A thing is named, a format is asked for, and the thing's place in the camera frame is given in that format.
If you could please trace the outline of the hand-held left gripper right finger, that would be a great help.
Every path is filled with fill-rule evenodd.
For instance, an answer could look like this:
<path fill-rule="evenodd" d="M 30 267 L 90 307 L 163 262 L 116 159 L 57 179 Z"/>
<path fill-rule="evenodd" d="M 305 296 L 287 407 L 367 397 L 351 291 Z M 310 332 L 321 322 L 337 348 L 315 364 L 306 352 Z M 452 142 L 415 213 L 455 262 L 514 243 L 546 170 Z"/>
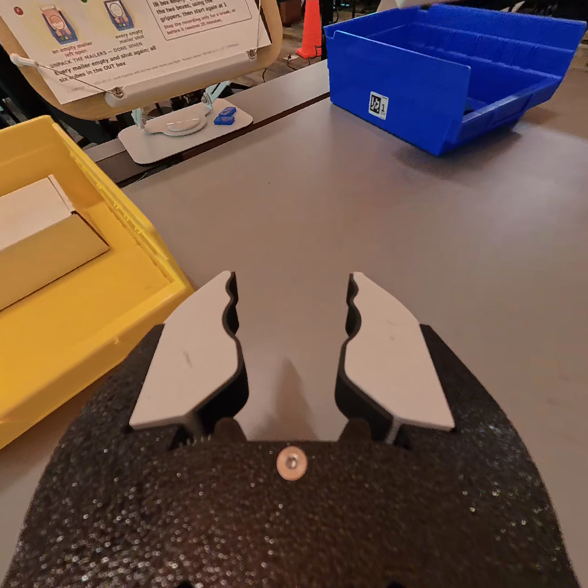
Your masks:
<path fill-rule="evenodd" d="M 346 303 L 334 390 L 339 411 L 389 445 L 404 425 L 451 432 L 454 417 L 419 321 L 362 272 L 349 275 Z"/>

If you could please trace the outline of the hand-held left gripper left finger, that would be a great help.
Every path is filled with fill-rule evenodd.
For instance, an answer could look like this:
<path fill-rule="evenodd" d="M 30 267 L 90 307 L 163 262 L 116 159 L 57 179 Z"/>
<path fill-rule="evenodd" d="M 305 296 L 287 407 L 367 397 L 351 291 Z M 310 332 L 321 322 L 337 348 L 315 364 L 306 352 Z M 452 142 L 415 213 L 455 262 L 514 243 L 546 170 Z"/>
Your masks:
<path fill-rule="evenodd" d="M 209 436 L 249 397 L 237 332 L 236 274 L 225 270 L 186 298 L 165 320 L 129 426 L 179 425 Z"/>

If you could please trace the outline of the yellow plastic bin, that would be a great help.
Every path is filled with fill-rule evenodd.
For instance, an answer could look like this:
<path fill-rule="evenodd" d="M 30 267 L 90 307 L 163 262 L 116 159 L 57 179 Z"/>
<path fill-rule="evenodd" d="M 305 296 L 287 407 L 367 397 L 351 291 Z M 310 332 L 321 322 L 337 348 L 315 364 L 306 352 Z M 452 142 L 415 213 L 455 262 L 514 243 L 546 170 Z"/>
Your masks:
<path fill-rule="evenodd" d="M 1 311 L 2 449 L 194 292 L 148 218 L 50 116 L 1 131 L 1 196 L 49 175 L 109 251 Z"/>

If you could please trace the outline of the white cardboard mailer box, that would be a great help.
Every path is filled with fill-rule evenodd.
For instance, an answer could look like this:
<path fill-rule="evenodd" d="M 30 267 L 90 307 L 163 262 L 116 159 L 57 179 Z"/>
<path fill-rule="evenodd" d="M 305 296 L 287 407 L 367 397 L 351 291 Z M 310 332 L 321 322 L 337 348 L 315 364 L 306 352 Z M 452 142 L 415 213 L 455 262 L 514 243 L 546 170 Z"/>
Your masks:
<path fill-rule="evenodd" d="M 1 310 L 108 251 L 55 176 L 1 196 Z"/>

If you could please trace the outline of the blue plastic bin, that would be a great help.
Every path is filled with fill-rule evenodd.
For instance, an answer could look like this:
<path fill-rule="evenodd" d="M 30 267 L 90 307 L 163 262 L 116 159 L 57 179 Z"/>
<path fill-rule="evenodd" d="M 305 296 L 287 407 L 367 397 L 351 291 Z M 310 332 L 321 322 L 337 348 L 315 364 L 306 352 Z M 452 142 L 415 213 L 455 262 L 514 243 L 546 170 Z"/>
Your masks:
<path fill-rule="evenodd" d="M 330 99 L 441 156 L 548 101 L 584 21 L 453 4 L 396 8 L 325 27 Z M 386 121 L 370 92 L 389 98 Z"/>

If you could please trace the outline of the white sign stand base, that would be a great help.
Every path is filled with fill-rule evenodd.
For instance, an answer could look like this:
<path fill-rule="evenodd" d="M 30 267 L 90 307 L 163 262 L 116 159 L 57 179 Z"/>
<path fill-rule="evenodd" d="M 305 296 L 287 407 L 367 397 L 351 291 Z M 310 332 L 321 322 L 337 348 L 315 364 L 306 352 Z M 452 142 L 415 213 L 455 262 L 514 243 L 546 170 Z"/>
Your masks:
<path fill-rule="evenodd" d="M 141 128 L 137 125 L 123 129 L 119 140 L 132 160 L 147 165 L 177 155 L 189 149 L 224 138 L 249 127 L 254 119 L 236 107 L 232 126 L 216 126 L 214 119 L 226 107 L 235 107 L 218 98 L 209 107 L 203 103 L 151 119 Z"/>

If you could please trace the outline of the printed instruction sheet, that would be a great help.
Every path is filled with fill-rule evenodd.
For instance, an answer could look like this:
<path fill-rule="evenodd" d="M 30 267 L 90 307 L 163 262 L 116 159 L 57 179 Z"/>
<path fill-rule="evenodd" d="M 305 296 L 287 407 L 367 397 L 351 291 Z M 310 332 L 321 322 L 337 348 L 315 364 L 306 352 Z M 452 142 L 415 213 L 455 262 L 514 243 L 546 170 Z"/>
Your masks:
<path fill-rule="evenodd" d="M 258 1 L 1 1 L 1 20 L 61 105 L 271 41 Z"/>

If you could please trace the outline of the rounded wooden sign board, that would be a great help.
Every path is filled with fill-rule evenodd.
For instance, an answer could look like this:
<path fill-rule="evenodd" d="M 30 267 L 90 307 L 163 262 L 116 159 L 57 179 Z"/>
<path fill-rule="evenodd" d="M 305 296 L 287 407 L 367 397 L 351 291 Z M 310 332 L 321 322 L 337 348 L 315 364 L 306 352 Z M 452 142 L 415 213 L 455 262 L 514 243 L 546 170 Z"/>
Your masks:
<path fill-rule="evenodd" d="M 16 104 L 30 109 L 32 116 L 37 116 L 41 108 L 51 107 L 53 111 L 60 111 L 70 117 L 98 121 L 113 118 L 149 103 L 230 81 L 270 65 L 282 48 L 282 24 L 276 1 L 258 2 L 269 28 L 271 41 L 268 47 L 252 51 L 249 61 L 244 56 L 222 59 L 130 85 L 123 91 L 115 88 L 113 91 L 99 92 L 65 105 L 58 104 L 37 70 L 22 69 L 14 60 L 15 56 L 8 55 L 5 48 L 18 51 L 21 48 L 1 20 L 1 89 Z"/>

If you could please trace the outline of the orange traffic cone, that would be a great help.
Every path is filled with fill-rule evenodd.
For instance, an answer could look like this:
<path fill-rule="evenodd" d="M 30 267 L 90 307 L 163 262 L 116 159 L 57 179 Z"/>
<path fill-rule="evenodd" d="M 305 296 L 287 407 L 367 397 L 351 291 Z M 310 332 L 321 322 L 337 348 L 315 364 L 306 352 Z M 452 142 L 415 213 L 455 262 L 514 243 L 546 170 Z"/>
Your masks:
<path fill-rule="evenodd" d="M 322 26 L 319 1 L 305 1 L 302 46 L 296 53 L 302 59 L 321 57 Z"/>

